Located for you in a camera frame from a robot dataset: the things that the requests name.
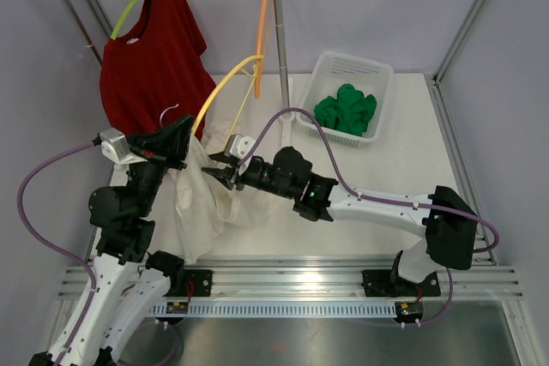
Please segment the green t shirt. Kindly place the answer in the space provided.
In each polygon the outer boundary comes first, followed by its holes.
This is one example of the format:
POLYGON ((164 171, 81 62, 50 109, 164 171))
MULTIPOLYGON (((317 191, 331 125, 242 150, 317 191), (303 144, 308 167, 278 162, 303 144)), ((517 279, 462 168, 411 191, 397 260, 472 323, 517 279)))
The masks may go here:
POLYGON ((369 127, 377 109, 373 94, 365 95, 352 84, 341 85, 336 95, 328 96, 314 107, 318 123, 341 133, 362 136, 369 127))

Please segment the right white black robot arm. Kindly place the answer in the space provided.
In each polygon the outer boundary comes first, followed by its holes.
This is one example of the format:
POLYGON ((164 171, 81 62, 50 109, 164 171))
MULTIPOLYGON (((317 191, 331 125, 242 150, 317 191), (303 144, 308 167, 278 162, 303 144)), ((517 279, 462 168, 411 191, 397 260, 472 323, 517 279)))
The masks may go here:
POLYGON ((212 157, 222 167, 203 172, 229 190, 246 187, 293 201, 293 211, 309 221, 352 220, 385 225, 418 237, 399 251, 389 269, 366 269, 362 286, 368 297, 438 297, 436 273, 444 268, 467 271, 472 266, 476 216, 451 188, 429 195, 360 194, 343 182, 322 177, 293 147, 282 148, 272 162, 253 156, 240 164, 227 153, 212 157))

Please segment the yellow hanger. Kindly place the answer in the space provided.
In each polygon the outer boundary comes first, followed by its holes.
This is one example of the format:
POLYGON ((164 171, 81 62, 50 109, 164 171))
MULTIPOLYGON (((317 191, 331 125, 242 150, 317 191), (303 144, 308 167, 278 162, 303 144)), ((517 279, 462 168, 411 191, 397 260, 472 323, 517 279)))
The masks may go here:
POLYGON ((242 61, 237 63, 214 87, 213 91, 206 98, 205 102, 202 104, 200 111, 198 112, 194 123, 191 127, 191 134, 197 135, 200 127, 205 126, 206 116, 213 105, 217 100, 219 94, 226 88, 228 82, 238 74, 245 75, 250 78, 249 90, 244 94, 243 103, 246 102, 250 96, 251 89, 256 85, 256 82, 259 80, 260 69, 259 66, 263 62, 265 56, 263 54, 256 54, 245 57, 242 61))

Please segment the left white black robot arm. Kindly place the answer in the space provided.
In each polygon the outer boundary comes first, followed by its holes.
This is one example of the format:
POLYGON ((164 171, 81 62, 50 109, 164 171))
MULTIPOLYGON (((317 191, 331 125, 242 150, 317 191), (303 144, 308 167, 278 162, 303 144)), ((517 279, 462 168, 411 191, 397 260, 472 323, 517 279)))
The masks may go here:
POLYGON ((186 115, 131 136, 110 128, 90 142, 114 164, 126 166, 128 180, 89 197, 90 223, 100 229, 91 265, 38 238, 80 264, 89 281, 65 329, 48 351, 33 355, 32 365, 114 365, 155 302, 183 290, 184 261, 166 252, 147 254, 155 227, 147 217, 166 172, 186 166, 193 123, 186 115))

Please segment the green hanger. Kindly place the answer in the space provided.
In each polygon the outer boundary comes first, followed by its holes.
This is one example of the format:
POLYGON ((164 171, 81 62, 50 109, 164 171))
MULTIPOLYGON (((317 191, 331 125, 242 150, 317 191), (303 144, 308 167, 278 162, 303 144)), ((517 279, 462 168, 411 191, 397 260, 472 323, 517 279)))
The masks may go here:
POLYGON ((140 0, 126 0, 126 1, 127 1, 127 4, 126 4, 123 12, 119 16, 115 26, 112 29, 112 33, 111 33, 111 36, 110 36, 110 39, 112 39, 112 40, 114 40, 118 37, 118 35, 120 34, 121 29, 124 26, 125 20, 127 19, 127 17, 130 14, 131 10, 137 5, 137 3, 140 0))

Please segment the orange hanger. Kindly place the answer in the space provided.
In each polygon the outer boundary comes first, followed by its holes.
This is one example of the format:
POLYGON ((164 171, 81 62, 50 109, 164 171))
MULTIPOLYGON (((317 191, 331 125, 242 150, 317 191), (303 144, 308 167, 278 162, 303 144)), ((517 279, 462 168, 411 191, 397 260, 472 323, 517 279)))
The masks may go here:
MULTIPOLYGON (((258 19, 258 28, 256 36, 256 54, 265 57, 265 47, 267 42, 267 23, 268 23, 268 6, 269 0, 262 0, 260 15, 258 19)), ((256 78, 254 80, 254 98, 259 99, 261 96, 261 78, 263 72, 264 58, 256 61, 256 78)))

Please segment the red t shirt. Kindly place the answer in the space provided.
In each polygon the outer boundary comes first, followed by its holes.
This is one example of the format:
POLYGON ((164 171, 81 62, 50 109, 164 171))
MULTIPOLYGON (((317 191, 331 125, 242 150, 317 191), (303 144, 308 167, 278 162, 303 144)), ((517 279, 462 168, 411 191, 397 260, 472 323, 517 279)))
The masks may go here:
POLYGON ((130 136, 197 116, 215 87, 206 50, 187 0, 144 0, 138 22, 104 48, 100 97, 111 126, 130 136))

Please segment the white t shirt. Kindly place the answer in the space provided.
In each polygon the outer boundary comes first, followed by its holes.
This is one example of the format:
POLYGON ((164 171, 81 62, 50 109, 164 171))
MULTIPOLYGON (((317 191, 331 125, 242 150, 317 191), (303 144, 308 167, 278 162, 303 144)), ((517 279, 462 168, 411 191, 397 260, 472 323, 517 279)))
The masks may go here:
POLYGON ((186 168, 174 172, 175 222, 185 262, 194 264, 214 247, 214 240, 227 228, 250 229, 267 219, 285 200, 274 195, 245 188, 230 191, 203 167, 216 167, 209 157, 221 152, 230 133, 241 131, 231 120, 209 123, 202 137, 190 139, 186 168))

